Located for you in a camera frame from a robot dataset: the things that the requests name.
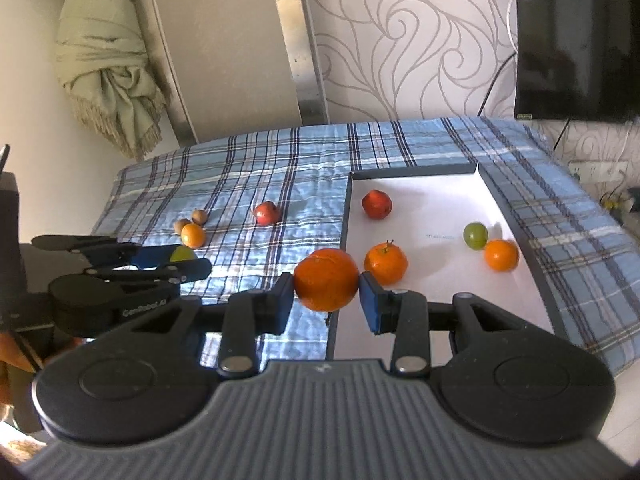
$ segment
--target wall socket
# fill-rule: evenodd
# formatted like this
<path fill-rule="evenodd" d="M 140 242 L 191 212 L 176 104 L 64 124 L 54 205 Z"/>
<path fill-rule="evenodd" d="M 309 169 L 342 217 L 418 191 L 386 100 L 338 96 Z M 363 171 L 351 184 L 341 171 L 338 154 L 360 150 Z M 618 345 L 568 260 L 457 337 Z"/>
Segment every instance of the wall socket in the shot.
<path fill-rule="evenodd" d="M 619 162 L 599 160 L 572 160 L 569 162 L 569 173 L 578 178 L 581 184 L 596 182 L 617 182 L 622 180 L 620 171 L 626 173 L 628 160 Z"/>

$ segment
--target red fruit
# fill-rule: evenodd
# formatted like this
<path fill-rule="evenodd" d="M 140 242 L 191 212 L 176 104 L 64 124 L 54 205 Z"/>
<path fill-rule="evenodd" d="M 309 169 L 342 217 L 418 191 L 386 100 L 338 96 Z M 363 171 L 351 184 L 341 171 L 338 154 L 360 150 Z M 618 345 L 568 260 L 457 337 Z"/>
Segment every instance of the red fruit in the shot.
<path fill-rule="evenodd" d="M 369 218 L 382 220 L 391 213 L 393 204 L 384 191 L 372 189 L 362 199 L 362 208 Z"/>
<path fill-rule="evenodd" d="M 271 225 L 280 220 L 280 210 L 271 202 L 262 202 L 254 209 L 255 222 L 258 225 Z"/>

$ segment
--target blue plaid cloth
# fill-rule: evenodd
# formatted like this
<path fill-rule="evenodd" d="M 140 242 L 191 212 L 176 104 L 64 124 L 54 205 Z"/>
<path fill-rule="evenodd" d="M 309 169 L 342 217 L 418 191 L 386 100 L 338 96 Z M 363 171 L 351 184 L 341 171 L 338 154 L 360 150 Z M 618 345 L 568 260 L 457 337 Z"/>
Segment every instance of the blue plaid cloth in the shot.
<path fill-rule="evenodd" d="M 173 224 L 209 212 L 207 280 L 185 294 L 225 301 L 268 288 L 311 251 L 338 247 L 351 170 L 480 162 L 530 244 L 570 340 L 613 373 L 640 354 L 640 253 L 635 242 L 558 165 L 545 139 L 514 121 L 433 121 L 310 126 L 229 137 L 136 164 L 118 176 L 96 234 L 143 244 L 177 242 Z M 271 200 L 282 221 L 256 227 Z M 286 333 L 264 336 L 262 362 L 322 359 L 324 316 L 294 304 Z M 205 362 L 216 352 L 209 338 Z"/>

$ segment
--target orange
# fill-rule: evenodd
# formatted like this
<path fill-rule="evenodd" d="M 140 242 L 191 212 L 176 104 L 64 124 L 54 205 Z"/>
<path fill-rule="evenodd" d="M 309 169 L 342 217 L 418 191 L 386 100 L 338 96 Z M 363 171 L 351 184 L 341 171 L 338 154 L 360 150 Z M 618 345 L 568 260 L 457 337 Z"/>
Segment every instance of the orange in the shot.
<path fill-rule="evenodd" d="M 510 240 L 491 240 L 484 247 L 484 260 L 498 272 L 513 270 L 518 265 L 518 246 Z"/>
<path fill-rule="evenodd" d="M 349 304 L 358 291 L 358 267 L 340 249 L 318 249 L 296 265 L 293 284 L 300 302 L 316 312 Z"/>
<path fill-rule="evenodd" d="M 187 224 L 180 232 L 182 243 L 190 249 L 201 248 L 204 245 L 206 237 L 207 235 L 204 233 L 204 229 L 197 224 Z"/>
<path fill-rule="evenodd" d="M 364 258 L 364 270 L 373 274 L 380 285 L 402 280 L 408 265 L 406 255 L 393 241 L 373 246 Z"/>

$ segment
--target television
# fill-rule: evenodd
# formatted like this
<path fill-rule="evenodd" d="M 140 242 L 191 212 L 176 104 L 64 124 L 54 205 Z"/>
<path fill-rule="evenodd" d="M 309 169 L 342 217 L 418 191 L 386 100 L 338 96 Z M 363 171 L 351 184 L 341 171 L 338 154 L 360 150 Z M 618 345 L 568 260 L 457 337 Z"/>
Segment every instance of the television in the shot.
<path fill-rule="evenodd" d="M 640 0 L 516 1 L 516 117 L 640 121 Z"/>

